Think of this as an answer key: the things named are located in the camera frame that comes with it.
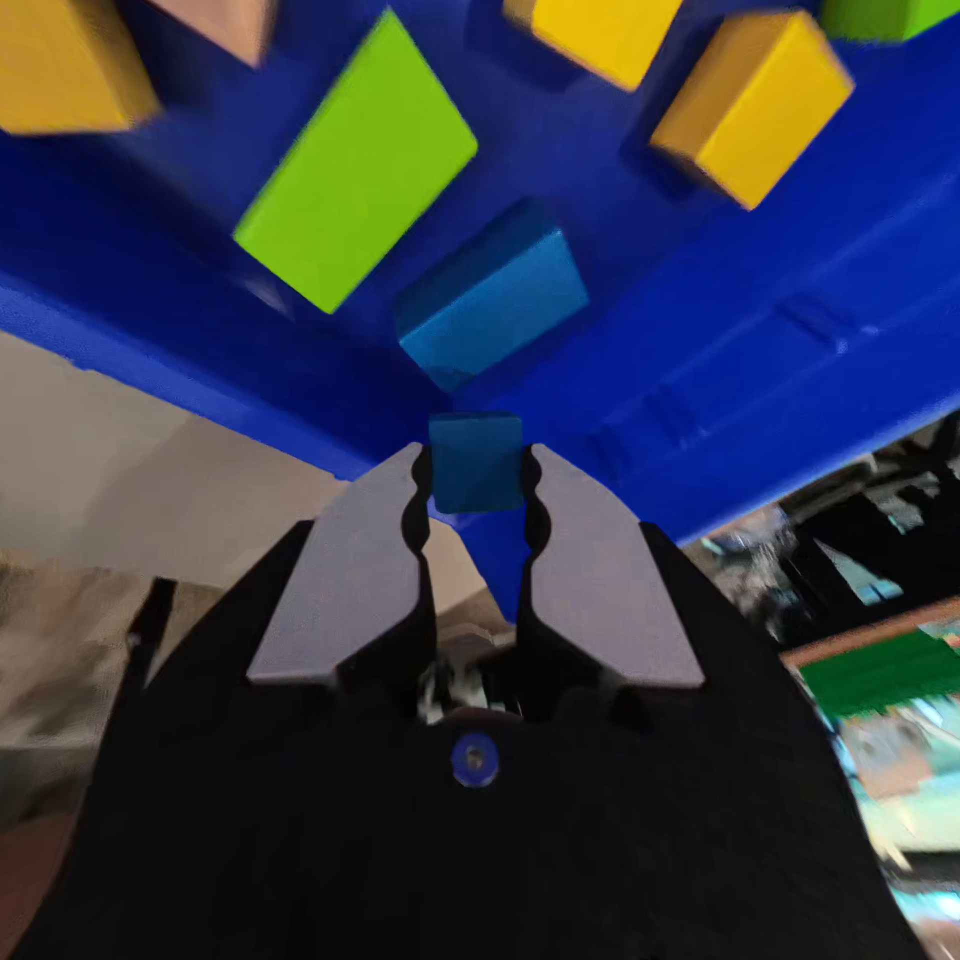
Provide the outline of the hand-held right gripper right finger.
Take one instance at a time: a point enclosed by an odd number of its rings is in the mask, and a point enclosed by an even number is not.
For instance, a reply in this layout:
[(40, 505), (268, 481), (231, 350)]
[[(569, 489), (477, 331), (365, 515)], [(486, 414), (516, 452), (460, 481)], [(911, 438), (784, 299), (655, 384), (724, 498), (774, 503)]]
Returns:
[(573, 681), (697, 690), (706, 676), (642, 522), (616, 494), (543, 443), (524, 454), (518, 644)]

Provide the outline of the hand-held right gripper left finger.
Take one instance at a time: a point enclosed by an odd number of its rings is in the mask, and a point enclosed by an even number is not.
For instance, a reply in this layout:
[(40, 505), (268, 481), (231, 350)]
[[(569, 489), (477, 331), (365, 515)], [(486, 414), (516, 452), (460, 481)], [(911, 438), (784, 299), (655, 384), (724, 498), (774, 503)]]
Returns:
[(417, 686), (437, 645), (430, 477), (429, 449), (411, 442), (321, 509), (247, 668), (252, 683)]

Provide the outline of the blue wooden block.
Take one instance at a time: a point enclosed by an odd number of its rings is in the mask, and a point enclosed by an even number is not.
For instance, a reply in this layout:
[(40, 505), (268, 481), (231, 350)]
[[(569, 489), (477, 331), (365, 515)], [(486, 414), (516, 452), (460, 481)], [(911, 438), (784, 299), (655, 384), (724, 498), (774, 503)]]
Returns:
[(522, 419), (508, 412), (433, 415), (432, 495), (443, 515), (522, 509)]

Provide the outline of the blue plastic bin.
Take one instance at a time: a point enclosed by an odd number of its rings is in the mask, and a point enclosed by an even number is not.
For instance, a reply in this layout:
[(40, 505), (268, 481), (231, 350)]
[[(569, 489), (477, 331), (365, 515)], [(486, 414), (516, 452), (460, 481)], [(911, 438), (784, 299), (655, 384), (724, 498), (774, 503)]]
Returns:
[[(232, 230), (391, 6), (474, 160), (326, 317)], [(684, 2), (619, 91), (498, 2), (281, 2), (255, 71), (120, 2), (164, 105), (114, 135), (2, 133), (2, 328), (353, 480), (447, 409), (520, 415), (678, 542), (958, 407), (958, 15), (839, 43), (850, 99), (746, 211), (647, 138), (726, 14)], [(396, 340), (395, 297), (540, 200), (585, 310), (454, 396)]]

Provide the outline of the pile of coloured wooden blocks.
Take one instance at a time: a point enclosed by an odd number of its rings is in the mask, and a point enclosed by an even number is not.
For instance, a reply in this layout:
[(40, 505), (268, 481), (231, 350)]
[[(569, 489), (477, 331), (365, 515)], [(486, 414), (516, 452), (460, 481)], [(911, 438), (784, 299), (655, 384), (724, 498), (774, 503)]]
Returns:
[(97, 370), (98, 338), (125, 343), (126, 380), (152, 361), (291, 411), (444, 402), (394, 302), (530, 203), (587, 304), (458, 403), (957, 395), (957, 17), (834, 46), (856, 90), (755, 210), (650, 144), (724, 20), (821, 6), (681, 2), (627, 92), (501, 2), (280, 2), (260, 69), (120, 2), (161, 113), (2, 133), (2, 332)]

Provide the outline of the grey desk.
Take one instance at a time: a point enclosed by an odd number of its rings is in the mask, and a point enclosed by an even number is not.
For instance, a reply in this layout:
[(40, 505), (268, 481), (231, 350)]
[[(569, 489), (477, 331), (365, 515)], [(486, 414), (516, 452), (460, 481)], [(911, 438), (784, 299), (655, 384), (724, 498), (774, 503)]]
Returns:
[(138, 606), (177, 582), (182, 635), (294, 522), (348, 481), (197, 414), (2, 334), (2, 646), (82, 615)]

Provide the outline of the green plastic bin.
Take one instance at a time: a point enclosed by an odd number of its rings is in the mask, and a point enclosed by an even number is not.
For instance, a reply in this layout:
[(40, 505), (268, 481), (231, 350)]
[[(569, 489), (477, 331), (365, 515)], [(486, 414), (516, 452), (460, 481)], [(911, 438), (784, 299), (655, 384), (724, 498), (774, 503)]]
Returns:
[(958, 648), (921, 630), (835, 654), (798, 671), (832, 719), (884, 713), (959, 690)]

